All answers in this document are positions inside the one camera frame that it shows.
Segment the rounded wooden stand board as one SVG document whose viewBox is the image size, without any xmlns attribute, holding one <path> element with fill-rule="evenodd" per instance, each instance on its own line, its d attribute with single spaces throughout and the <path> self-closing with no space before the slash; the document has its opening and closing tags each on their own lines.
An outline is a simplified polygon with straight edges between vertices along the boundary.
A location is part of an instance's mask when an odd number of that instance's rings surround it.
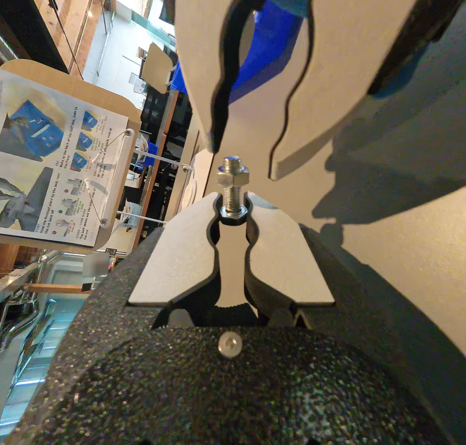
<svg viewBox="0 0 466 445">
<path fill-rule="evenodd" d="M 149 46 L 142 66 L 142 79 L 161 94 L 167 93 L 170 73 L 174 65 L 170 57 L 155 43 Z"/>
</svg>

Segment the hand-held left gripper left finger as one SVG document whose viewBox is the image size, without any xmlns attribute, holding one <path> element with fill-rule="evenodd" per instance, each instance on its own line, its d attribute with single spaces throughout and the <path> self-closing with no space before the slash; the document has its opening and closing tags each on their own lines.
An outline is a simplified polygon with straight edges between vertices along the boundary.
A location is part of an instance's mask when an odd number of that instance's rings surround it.
<svg viewBox="0 0 466 445">
<path fill-rule="evenodd" d="M 158 308 L 154 328 L 165 326 L 177 310 L 202 321 L 220 297 L 217 243 L 222 195 L 211 193 L 169 221 L 143 269 L 128 304 Z"/>
</svg>

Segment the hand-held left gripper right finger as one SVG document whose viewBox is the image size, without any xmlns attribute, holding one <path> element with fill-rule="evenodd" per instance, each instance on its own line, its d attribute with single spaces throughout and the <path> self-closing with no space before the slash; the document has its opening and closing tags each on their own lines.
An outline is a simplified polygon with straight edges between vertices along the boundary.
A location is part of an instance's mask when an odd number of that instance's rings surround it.
<svg viewBox="0 0 466 445">
<path fill-rule="evenodd" d="M 244 200 L 244 292 L 258 325 L 294 326 L 305 310 L 333 307 L 335 297 L 300 225 L 254 192 Z"/>
</svg>

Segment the steel hex bolt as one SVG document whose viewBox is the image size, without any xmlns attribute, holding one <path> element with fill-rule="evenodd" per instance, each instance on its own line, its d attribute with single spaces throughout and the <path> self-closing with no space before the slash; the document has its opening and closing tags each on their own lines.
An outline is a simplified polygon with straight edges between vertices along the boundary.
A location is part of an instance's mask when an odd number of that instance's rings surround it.
<svg viewBox="0 0 466 445">
<path fill-rule="evenodd" d="M 226 171 L 233 172 L 245 167 L 238 156 L 224 157 L 223 164 L 221 166 L 224 166 Z M 224 225 L 240 226 L 247 221 L 248 209 L 243 204 L 242 187 L 244 186 L 230 188 L 222 187 L 223 206 L 220 208 L 219 213 Z"/>
</svg>

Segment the person's right hand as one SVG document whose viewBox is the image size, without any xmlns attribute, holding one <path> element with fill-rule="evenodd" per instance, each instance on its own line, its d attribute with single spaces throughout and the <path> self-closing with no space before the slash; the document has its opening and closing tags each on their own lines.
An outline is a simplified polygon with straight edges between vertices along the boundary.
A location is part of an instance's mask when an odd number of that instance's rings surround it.
<svg viewBox="0 0 466 445">
<path fill-rule="evenodd" d="M 385 99 L 406 87 L 430 45 L 443 37 L 446 28 L 443 24 L 423 32 L 402 32 L 372 82 L 368 95 Z"/>
</svg>

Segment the blue plastic bin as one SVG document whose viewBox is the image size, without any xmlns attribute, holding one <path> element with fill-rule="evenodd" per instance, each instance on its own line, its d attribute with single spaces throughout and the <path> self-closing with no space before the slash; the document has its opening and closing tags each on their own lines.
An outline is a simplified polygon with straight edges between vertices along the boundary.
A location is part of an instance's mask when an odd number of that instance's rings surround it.
<svg viewBox="0 0 466 445">
<path fill-rule="evenodd" d="M 277 6 L 272 0 L 255 17 L 253 39 L 234 83 L 229 105 L 280 74 L 288 64 L 303 18 Z"/>
</svg>

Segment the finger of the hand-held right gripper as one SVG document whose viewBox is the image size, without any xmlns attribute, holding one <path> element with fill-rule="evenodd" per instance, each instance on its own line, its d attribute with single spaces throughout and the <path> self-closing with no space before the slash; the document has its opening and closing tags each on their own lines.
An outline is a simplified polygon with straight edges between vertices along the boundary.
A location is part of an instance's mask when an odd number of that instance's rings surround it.
<svg viewBox="0 0 466 445">
<path fill-rule="evenodd" d="M 242 31 L 265 0 L 175 0 L 178 57 L 206 149 L 216 154 L 240 70 Z"/>
<path fill-rule="evenodd" d="M 309 161 L 349 120 L 418 0 L 310 0 L 309 56 L 271 151 L 277 181 Z"/>
</svg>

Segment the steel hex nut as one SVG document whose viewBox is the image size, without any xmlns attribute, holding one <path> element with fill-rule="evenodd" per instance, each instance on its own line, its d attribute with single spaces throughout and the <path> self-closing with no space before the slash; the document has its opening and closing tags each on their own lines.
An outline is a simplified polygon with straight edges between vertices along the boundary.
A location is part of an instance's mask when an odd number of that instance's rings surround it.
<svg viewBox="0 0 466 445">
<path fill-rule="evenodd" d="M 241 187 L 249 183 L 249 170 L 242 167 L 238 171 L 226 171 L 224 166 L 217 170 L 217 183 L 222 187 Z"/>
</svg>

